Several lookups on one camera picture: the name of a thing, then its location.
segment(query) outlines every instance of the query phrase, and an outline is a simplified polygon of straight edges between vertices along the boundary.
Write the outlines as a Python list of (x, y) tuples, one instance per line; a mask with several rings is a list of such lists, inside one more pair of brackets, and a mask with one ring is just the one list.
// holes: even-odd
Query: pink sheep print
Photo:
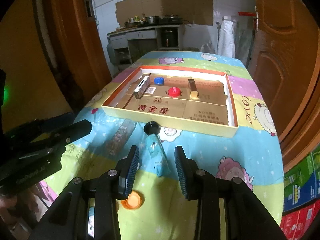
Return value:
[(159, 64), (176, 64), (176, 63), (184, 63), (183, 58), (178, 57), (161, 57), (159, 58)]
[(239, 162), (235, 162), (232, 158), (223, 156), (218, 167), (219, 171), (215, 177), (218, 179), (231, 180), (234, 177), (241, 178), (247, 186), (253, 190), (253, 176), (250, 177), (245, 168), (242, 168)]

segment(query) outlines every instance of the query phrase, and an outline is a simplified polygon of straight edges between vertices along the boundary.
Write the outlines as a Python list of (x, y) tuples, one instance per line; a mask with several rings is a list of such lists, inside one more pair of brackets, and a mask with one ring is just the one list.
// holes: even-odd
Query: teal wrapper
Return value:
[(147, 136), (146, 147), (149, 150), (151, 160), (154, 162), (156, 175), (161, 177), (170, 174), (171, 171), (164, 150), (156, 134)]

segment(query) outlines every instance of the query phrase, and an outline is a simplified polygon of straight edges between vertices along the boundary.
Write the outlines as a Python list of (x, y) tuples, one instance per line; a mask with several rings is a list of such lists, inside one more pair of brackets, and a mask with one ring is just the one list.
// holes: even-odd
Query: black bottle cap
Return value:
[(147, 135), (160, 133), (160, 125), (155, 121), (147, 122), (143, 128)]

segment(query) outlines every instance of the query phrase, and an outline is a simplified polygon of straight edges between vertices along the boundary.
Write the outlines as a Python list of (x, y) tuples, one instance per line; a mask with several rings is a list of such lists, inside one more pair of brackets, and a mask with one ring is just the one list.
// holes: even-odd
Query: drawer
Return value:
[(111, 41), (119, 40), (125, 38), (125, 34), (122, 35), (116, 35), (116, 36), (110, 36)]
[(111, 41), (111, 45), (113, 49), (127, 48), (128, 41), (126, 38), (122, 38), (122, 39)]
[(125, 36), (128, 40), (137, 40), (137, 39), (156, 39), (155, 30), (139, 31), (139, 32), (129, 32)]

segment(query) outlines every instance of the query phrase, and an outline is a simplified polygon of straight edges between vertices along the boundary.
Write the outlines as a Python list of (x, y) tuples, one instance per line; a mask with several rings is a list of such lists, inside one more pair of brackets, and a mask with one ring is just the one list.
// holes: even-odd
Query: cartoon sheep tablecloth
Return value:
[[(239, 129), (233, 138), (223, 138), (163, 127), (159, 137), (171, 174), (158, 178), (145, 147), (143, 123), (137, 123), (117, 155), (108, 153), (108, 141), (124, 120), (105, 115), (101, 105), (138, 66), (170, 64), (228, 73)], [(187, 158), (194, 159), (199, 168), (217, 178), (240, 177), (280, 223), (284, 183), (279, 141), (270, 112), (240, 60), (200, 52), (149, 52), (105, 86), (78, 114), (76, 122), (82, 119), (92, 122), (92, 132), (67, 147), (61, 159), (62, 170), (45, 181), (59, 194), (73, 177), (96, 178), (115, 167), (131, 145), (137, 145), (141, 158), (133, 189), (143, 195), (144, 203), (135, 211), (120, 205), (118, 217), (123, 239), (193, 239), (197, 202), (186, 201), (181, 193), (174, 163), (177, 145), (182, 145)]]

